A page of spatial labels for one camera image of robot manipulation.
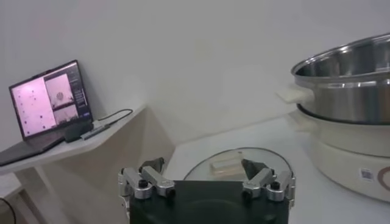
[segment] glass lid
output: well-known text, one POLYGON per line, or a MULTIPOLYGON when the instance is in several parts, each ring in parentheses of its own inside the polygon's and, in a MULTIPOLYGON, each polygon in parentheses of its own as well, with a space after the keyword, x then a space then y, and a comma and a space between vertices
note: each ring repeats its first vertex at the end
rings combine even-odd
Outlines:
POLYGON ((190 170, 184 180, 244 181, 248 180, 247 175, 253 176, 264 167, 274 169, 277 175, 291 170, 287 160, 278 153, 245 147, 225 150, 203 160, 190 170))

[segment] label sticker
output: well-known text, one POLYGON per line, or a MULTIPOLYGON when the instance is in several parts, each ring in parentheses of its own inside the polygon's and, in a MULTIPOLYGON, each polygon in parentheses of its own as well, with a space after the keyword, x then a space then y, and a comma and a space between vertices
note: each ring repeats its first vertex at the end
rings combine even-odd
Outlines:
POLYGON ((362 179, 364 181, 368 181, 368 182, 374 181, 374 174, 369 169, 360 168, 359 175, 360 175, 360 179, 362 179))

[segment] tabletop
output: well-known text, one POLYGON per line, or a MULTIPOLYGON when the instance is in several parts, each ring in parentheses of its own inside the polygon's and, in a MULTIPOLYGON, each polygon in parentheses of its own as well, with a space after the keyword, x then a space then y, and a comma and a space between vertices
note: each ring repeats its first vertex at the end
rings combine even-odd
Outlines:
POLYGON ((238 147, 271 149, 291 163, 297 177, 297 189, 290 223, 389 223, 390 203, 354 193, 321 174, 306 154, 310 148, 309 135, 294 132, 284 118, 179 145, 164 176, 182 180, 203 159, 238 147))

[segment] pink image on screen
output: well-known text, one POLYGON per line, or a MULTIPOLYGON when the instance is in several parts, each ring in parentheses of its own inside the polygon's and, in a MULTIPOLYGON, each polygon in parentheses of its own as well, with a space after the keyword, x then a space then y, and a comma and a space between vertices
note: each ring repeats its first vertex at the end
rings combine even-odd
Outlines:
POLYGON ((77 114, 77 109, 75 105, 71 105, 61 110, 57 110, 54 112, 55 120, 57 124, 62 124, 68 122, 73 119, 77 119, 79 116, 77 114))
POLYGON ((56 126, 43 78, 15 87, 12 94, 25 136, 56 126))
POLYGON ((66 74, 60 75, 54 79, 46 81, 46 88, 48 90, 52 108, 58 108, 67 103, 74 102, 71 86, 69 84, 68 76, 66 74))

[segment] black cable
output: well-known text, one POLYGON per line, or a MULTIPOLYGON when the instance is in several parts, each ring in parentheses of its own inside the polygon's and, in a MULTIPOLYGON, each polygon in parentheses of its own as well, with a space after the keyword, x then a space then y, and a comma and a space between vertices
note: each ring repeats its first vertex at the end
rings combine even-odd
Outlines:
POLYGON ((117 112, 115 112, 115 113, 113 113, 113 114, 111 114, 111 115, 108 115, 107 117, 100 118, 100 119, 98 119, 98 121, 106 120, 106 119, 108 119, 108 118, 110 118, 110 117, 112 117, 112 116, 114 116, 114 115, 117 115, 117 114, 120 113, 120 112, 124 112, 124 111, 128 111, 128 113, 125 114, 125 115, 123 115, 123 116, 121 116, 120 118, 118 118, 118 119, 115 120, 115 121, 111 121, 110 123, 108 123, 108 124, 106 124, 106 125, 111 126, 111 125, 117 123, 117 122, 120 121, 121 119, 124 119, 125 117, 127 117, 128 115, 130 115, 130 114, 132 114, 132 113, 134 112, 132 109, 122 109, 122 110, 119 110, 119 111, 117 111, 117 112))
POLYGON ((13 210, 12 205, 4 198, 0 198, 0 201, 3 201, 10 208, 12 212, 13 223, 16 224, 16 214, 15 214, 15 210, 13 210))

